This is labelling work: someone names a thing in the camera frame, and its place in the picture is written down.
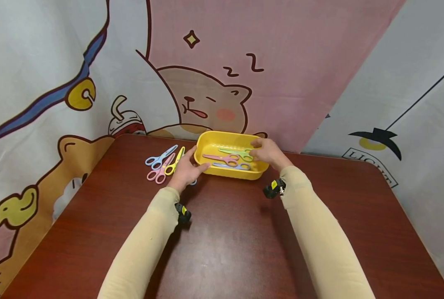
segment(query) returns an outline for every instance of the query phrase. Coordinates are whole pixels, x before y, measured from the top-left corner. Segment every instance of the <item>hand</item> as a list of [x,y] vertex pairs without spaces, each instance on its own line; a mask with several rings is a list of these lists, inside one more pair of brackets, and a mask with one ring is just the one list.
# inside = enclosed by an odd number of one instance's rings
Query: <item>hand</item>
[[210,163],[204,163],[198,165],[193,160],[194,152],[197,149],[195,145],[190,151],[186,152],[183,157],[180,158],[177,167],[175,167],[174,176],[168,183],[167,187],[174,188],[180,194],[184,191],[185,187],[194,182],[202,172],[206,171],[210,167]]
[[293,165],[272,139],[257,138],[250,144],[255,149],[251,150],[249,154],[255,161],[266,162],[278,171]]

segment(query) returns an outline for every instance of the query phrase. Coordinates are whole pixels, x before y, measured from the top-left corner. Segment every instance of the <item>beige long sleeve shirt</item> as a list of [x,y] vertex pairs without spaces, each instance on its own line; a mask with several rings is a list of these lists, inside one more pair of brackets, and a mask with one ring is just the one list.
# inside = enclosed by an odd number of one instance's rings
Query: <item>beige long sleeve shirt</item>
[[[313,191],[297,167],[282,170],[287,184],[282,199],[307,262],[318,296],[322,299],[374,298],[350,241],[330,210]],[[102,283],[100,299],[143,298],[152,272],[177,226],[179,201],[172,188],[159,190],[146,213],[115,256]]]

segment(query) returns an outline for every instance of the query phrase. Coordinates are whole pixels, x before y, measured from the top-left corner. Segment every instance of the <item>green scissors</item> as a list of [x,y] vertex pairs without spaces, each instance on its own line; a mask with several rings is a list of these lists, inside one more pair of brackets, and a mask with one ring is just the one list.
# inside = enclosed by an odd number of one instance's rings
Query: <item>green scissors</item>
[[221,152],[225,152],[226,154],[237,154],[245,162],[252,162],[253,161],[253,157],[251,155],[249,155],[249,152],[252,150],[251,148],[244,148],[243,151],[241,151],[241,152],[234,151],[229,148],[222,148],[222,147],[219,148],[218,150]]

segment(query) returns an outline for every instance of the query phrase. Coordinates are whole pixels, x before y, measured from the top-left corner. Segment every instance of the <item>yellow plastic tray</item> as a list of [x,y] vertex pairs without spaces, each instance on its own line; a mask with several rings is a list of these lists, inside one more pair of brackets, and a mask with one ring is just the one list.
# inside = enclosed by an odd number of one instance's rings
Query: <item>yellow plastic tray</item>
[[269,165],[265,162],[250,162],[251,170],[226,169],[212,165],[214,162],[223,163],[223,161],[216,161],[202,156],[203,154],[219,155],[221,157],[227,156],[228,154],[219,151],[219,148],[221,147],[229,148],[234,151],[243,151],[245,148],[253,148],[250,145],[250,142],[257,138],[259,137],[253,135],[210,130],[199,136],[197,150],[194,155],[195,161],[199,164],[210,163],[210,168],[204,171],[206,174],[234,177],[235,179],[258,179],[262,176],[262,173],[268,169]]

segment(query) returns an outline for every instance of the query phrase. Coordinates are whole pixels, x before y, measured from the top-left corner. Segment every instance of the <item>purple scissors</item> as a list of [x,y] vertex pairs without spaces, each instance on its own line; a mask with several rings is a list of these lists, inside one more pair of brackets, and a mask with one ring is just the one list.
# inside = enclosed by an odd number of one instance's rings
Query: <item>purple scissors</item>
[[167,166],[169,164],[172,163],[172,160],[174,160],[175,158],[175,152],[173,152],[168,158],[167,160],[165,160],[165,162],[162,164],[161,168],[156,169],[156,170],[152,170],[149,172],[149,174],[147,174],[147,180],[149,181],[153,181],[155,180],[155,182],[157,184],[162,184],[163,182],[165,182],[165,169],[167,168]]
[[211,154],[203,154],[202,157],[209,158],[212,160],[224,161],[230,167],[237,167],[238,159],[240,158],[237,154],[229,154],[226,157],[215,156]]

